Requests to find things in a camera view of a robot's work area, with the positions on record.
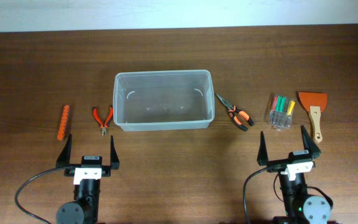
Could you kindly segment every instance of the orange pliers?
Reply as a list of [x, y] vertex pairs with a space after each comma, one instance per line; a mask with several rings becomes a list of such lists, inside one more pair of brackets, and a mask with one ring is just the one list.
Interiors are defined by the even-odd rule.
[[104, 124], [102, 123], [102, 121], [100, 120], [99, 116], [98, 116], [98, 109], [97, 108], [93, 108], [93, 117], [94, 119], [100, 124], [100, 128], [102, 129], [102, 135], [106, 135], [107, 134], [107, 129], [108, 129], [108, 125], [109, 122], [112, 118], [112, 106], [110, 106], [110, 112], [109, 112], [109, 116], [107, 116], [107, 119], [105, 120]]
[[239, 119], [234, 115], [234, 113], [237, 113], [239, 115], [241, 115], [246, 121], [248, 121], [249, 125], [253, 126], [254, 125], [254, 121], [251, 119], [251, 117], [242, 109], [233, 106], [230, 102], [228, 102], [227, 100], [225, 100], [223, 97], [219, 96], [216, 93], [216, 96], [219, 98], [219, 100], [223, 103], [223, 105], [227, 108], [227, 112], [229, 113], [230, 118], [232, 119], [233, 123], [241, 130], [243, 131], [247, 131], [248, 128], [245, 127], [240, 121]]

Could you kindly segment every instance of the wooden scraper handle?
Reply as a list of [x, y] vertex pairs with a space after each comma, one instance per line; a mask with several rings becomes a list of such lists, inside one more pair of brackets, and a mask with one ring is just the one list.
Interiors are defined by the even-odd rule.
[[320, 143], [323, 140], [323, 135], [321, 134], [320, 130], [320, 107], [310, 106], [309, 117], [311, 120], [311, 125], [313, 127], [313, 138], [317, 143]]

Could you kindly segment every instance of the wooden table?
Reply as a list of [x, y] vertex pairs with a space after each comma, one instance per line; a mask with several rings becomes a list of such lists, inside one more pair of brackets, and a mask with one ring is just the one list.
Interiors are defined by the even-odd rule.
[[[255, 126], [238, 130], [218, 100], [208, 129], [130, 133], [112, 125], [121, 166], [101, 181], [100, 222], [245, 222], [242, 185], [260, 168], [260, 132], [270, 159], [281, 159], [303, 148], [300, 125], [311, 130], [299, 102], [292, 128], [273, 130], [270, 95], [317, 91], [328, 94], [323, 153], [307, 184], [332, 197], [331, 218], [358, 223], [358, 25], [0, 34], [0, 223], [39, 223], [15, 206], [14, 194], [54, 167], [63, 105], [71, 106], [71, 161], [100, 155], [108, 164], [109, 138], [91, 109], [107, 115], [116, 74], [191, 69], [209, 70], [215, 92], [247, 110]], [[249, 183], [253, 220], [285, 214], [274, 176]], [[61, 171], [44, 176], [19, 200], [55, 223], [59, 206], [73, 199], [72, 182]]]

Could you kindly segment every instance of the screwdriver set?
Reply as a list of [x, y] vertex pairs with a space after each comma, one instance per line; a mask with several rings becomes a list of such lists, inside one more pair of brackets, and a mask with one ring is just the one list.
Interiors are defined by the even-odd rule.
[[295, 100], [286, 96], [275, 95], [273, 97], [272, 109], [270, 110], [270, 124], [277, 130], [290, 128]]

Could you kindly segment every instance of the transparent storage bin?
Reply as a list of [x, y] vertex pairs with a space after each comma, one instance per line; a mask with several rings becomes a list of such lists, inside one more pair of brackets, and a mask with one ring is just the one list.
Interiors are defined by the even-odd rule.
[[207, 128], [215, 114], [207, 70], [119, 73], [112, 102], [124, 131]]
[[291, 127], [294, 106], [294, 99], [282, 95], [275, 95], [273, 97], [269, 119], [270, 124], [272, 124], [277, 131]]

